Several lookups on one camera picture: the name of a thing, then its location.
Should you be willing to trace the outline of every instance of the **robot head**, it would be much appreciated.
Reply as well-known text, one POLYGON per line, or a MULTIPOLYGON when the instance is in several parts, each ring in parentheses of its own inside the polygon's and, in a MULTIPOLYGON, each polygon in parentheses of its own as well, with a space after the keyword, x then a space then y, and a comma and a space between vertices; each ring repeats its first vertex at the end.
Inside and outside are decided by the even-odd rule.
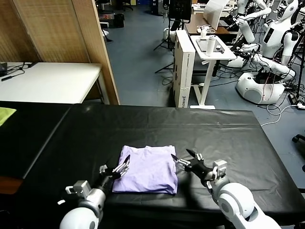
POLYGON ((277 7, 277 19, 285 20, 289 17, 292 17, 292 15, 297 10, 298 5, 298 0, 281 0, 277 7))

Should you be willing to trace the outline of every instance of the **floor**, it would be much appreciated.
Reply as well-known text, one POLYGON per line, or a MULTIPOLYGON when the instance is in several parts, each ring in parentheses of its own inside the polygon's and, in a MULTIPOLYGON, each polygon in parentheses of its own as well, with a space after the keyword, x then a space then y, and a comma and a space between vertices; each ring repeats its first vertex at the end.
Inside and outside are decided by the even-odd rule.
MULTIPOLYGON (((121 104, 139 106, 173 106, 169 89, 171 72, 154 74, 158 69, 173 61, 173 54, 164 48, 153 49, 161 42, 163 29, 167 21, 160 16, 149 14, 147 6, 134 7, 134 11, 127 9, 125 27, 109 29, 109 38, 113 42, 107 43, 112 70, 118 89, 121 104)), ((194 68, 202 68, 196 61, 194 68)), ((212 85, 235 81, 220 79, 212 85)), ((253 111, 261 124, 275 121, 267 110, 257 107, 243 100, 235 90, 235 82, 226 85, 213 86, 208 92, 206 104, 213 104, 217 109, 250 110, 253 111)), ((285 100, 282 108, 290 105, 285 100)), ((194 92, 191 91, 189 105, 197 104, 194 92)), ((297 144, 291 141, 296 134, 305 133, 305 111, 287 108, 280 121, 263 127, 270 142, 274 146, 282 162, 286 166, 295 184, 305 188, 305 143, 297 144)))

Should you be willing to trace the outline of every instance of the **yellow-green cloth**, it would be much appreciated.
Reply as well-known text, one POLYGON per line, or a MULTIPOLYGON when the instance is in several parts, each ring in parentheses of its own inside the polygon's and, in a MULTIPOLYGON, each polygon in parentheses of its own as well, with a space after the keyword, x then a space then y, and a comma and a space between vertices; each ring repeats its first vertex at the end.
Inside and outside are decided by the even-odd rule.
POLYGON ((0 107, 0 126, 13 114, 15 109, 0 107))

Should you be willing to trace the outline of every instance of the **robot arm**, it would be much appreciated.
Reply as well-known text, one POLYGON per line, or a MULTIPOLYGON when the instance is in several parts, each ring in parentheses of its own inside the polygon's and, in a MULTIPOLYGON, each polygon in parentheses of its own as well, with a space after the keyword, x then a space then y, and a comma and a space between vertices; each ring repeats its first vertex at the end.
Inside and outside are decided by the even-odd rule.
POLYGON ((271 13, 271 8, 267 7, 263 0, 254 0, 254 2, 262 10, 260 10, 258 12, 250 13, 246 16, 238 16, 236 19, 236 22, 235 22, 238 25, 241 33, 243 34, 243 36, 245 37, 245 39, 248 43, 254 42, 255 37, 254 37, 247 21, 250 21, 250 20, 256 19, 260 16, 264 16, 264 15, 271 13))
POLYGON ((100 176, 94 188, 87 180, 79 180, 73 186, 67 186, 68 194, 80 197, 78 207, 69 211, 61 221, 60 229, 97 229, 103 217, 106 195, 110 192, 113 181, 122 177, 128 170, 130 156, 114 169, 106 165, 100 167, 100 176))
POLYGON ((227 162, 214 161, 213 168, 208 168, 201 154, 188 149, 187 151, 194 159, 186 161, 172 155, 174 161, 184 166, 185 171, 194 172, 200 178, 214 202, 236 229, 280 229, 272 218, 263 213, 247 187, 239 183, 230 183, 226 177, 227 162))
POLYGON ((252 61, 254 64, 260 64, 265 69, 271 70, 276 75, 283 75, 283 79, 290 80, 295 76, 294 70, 273 60, 269 60, 260 54, 255 54, 252 61))
POLYGON ((285 34, 283 43, 284 43, 284 50, 282 54, 282 65, 287 65, 290 57, 292 55, 293 49, 299 40, 300 35, 297 32, 288 32, 285 34))
POLYGON ((249 0, 237 0, 237 13, 239 15, 246 14, 246 7, 249 0))

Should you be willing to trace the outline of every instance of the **wooden folding screen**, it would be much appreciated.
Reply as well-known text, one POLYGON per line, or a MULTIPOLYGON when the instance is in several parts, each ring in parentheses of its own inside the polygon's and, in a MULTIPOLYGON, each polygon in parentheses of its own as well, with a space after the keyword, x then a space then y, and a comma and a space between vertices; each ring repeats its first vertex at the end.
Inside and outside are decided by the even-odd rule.
POLYGON ((0 0, 0 61, 101 63, 120 103, 94 0, 0 0))

